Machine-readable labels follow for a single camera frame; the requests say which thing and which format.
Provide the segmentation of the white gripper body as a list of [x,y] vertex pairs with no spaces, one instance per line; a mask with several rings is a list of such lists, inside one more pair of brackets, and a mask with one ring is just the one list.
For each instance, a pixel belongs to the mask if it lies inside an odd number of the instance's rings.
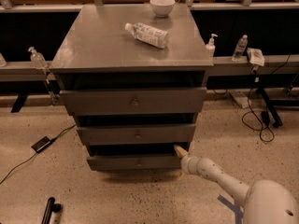
[[183,157],[180,162],[182,171],[188,175],[196,175],[197,162],[199,162],[197,157],[189,155]]

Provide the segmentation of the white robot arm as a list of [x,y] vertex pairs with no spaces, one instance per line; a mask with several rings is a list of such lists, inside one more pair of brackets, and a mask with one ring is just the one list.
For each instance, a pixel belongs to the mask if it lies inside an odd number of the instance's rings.
[[299,224],[298,203],[279,183],[262,179],[249,186],[211,159],[192,156],[179,145],[174,150],[184,174],[215,182],[243,208],[243,224]]

